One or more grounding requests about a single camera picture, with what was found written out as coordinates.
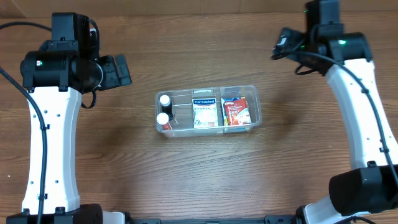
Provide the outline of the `black bottle white cap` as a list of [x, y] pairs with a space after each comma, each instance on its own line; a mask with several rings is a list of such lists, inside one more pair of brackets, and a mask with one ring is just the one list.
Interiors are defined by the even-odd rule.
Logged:
[[173, 103], [169, 95], [162, 95], [159, 98], [159, 102], [162, 108], [162, 112], [166, 113], [169, 116], [169, 120], [174, 119], [174, 111], [173, 111]]

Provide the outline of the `white Hansaplast plaster box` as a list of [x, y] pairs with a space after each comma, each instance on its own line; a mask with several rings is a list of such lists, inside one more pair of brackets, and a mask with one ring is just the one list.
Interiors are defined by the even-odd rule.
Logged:
[[218, 126], [218, 110], [215, 98], [197, 98], [193, 103], [193, 127], [210, 128]]

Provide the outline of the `orange tube white cap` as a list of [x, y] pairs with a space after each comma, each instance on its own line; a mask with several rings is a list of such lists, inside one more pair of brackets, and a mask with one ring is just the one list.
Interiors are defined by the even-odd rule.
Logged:
[[157, 123], [161, 126], [163, 130], [172, 130], [172, 126], [169, 121], [169, 116], [167, 113], [159, 113], [156, 117]]

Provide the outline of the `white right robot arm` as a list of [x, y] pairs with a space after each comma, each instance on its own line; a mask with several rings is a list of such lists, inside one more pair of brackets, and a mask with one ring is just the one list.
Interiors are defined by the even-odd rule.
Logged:
[[377, 90], [365, 36], [339, 26], [281, 30], [274, 60], [288, 58], [323, 75], [341, 110], [351, 156], [348, 172], [332, 177], [328, 195], [297, 209], [295, 223], [349, 223], [397, 208], [397, 141]]

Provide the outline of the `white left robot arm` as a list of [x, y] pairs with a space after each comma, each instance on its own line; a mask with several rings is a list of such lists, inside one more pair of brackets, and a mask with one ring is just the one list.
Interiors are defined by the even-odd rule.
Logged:
[[127, 212], [80, 202], [75, 141], [85, 93], [132, 83], [123, 55], [98, 57], [76, 50], [28, 52], [18, 88], [30, 110], [30, 166], [21, 212], [7, 223], [130, 223]]

